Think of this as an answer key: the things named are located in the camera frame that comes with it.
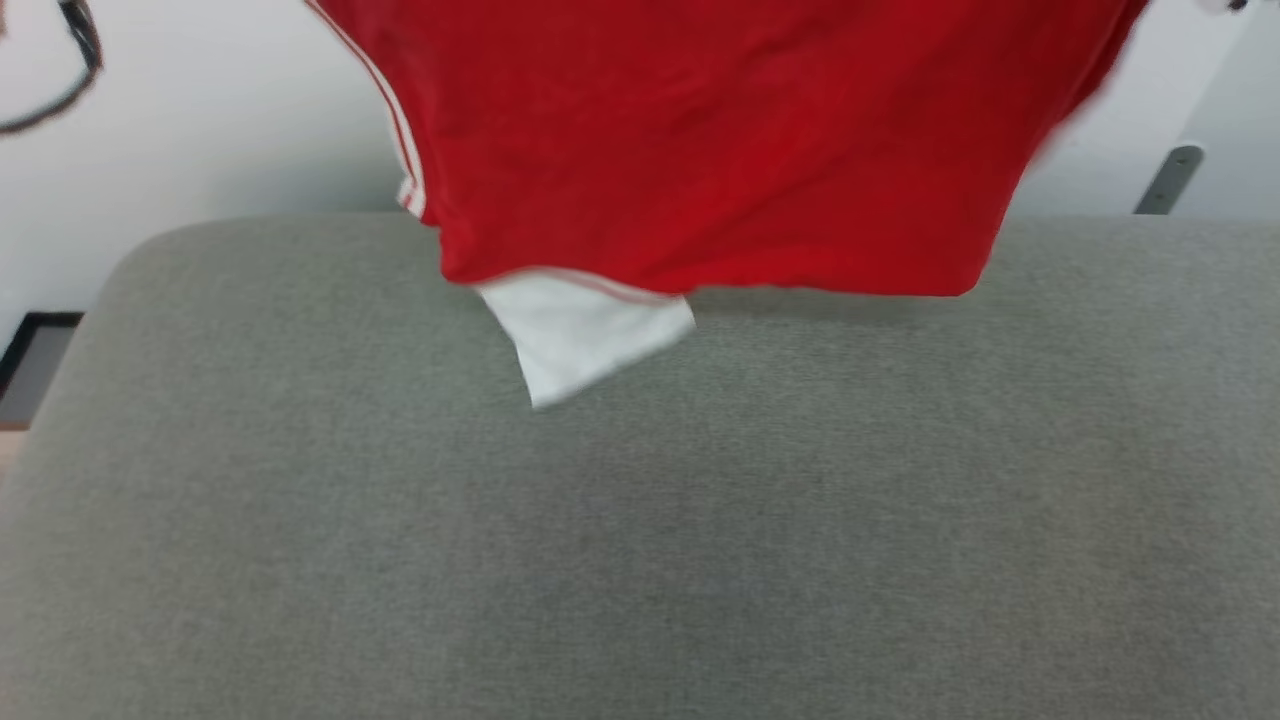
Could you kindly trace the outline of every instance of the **gray upholstered seat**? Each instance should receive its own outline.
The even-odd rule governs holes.
[[[396,215],[172,233],[0,491],[0,717],[1280,716],[1280,229],[714,291],[527,407]]]

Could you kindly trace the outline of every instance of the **white wall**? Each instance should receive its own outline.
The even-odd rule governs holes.
[[[1280,222],[1280,8],[1266,4],[1192,115],[1204,163],[1174,215]]]
[[[8,5],[0,114],[13,117],[70,85],[79,55],[52,0]],[[91,5],[99,86],[65,117],[0,140],[0,347],[28,310],[88,307],[118,259],[159,232],[396,206],[381,99],[302,3]]]
[[[77,72],[52,0],[10,0],[0,113]],[[118,259],[214,218],[392,208],[371,82],[297,0],[95,0],[108,69],[83,105],[0,140],[0,345],[27,310],[91,305]],[[1129,213],[1242,27],[1155,0],[1107,97],[1014,211]],[[38,63],[40,72],[27,69]]]
[[[1105,91],[1023,179],[1010,214],[1133,213],[1256,12],[1153,0]]]

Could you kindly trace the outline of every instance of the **white stripe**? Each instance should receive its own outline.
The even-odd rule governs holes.
[[[408,118],[404,115],[404,109],[396,97],[396,91],[392,90],[392,83],[387,81],[387,77],[378,69],[378,65],[375,65],[369,55],[365,54],[364,49],[360,47],[360,44],[352,40],[351,36],[347,35],[347,32],[342,29],[342,27],[339,27],[332,17],[329,17],[329,13],[324,12],[324,8],[315,3],[315,0],[305,1],[312,10],[324,18],[335,33],[342,36],[342,38],[347,42],[347,46],[356,53],[357,58],[360,58],[360,61],[369,68],[369,74],[374,77],[378,87],[389,100],[388,113],[392,124],[392,140],[396,145],[396,156],[399,159],[401,169],[404,170],[406,176],[408,176],[401,186],[398,200],[401,205],[413,214],[413,217],[421,219],[422,214],[426,213],[426,181],[422,176],[422,159],[419,156],[417,142],[413,141],[413,131],[408,124]]]

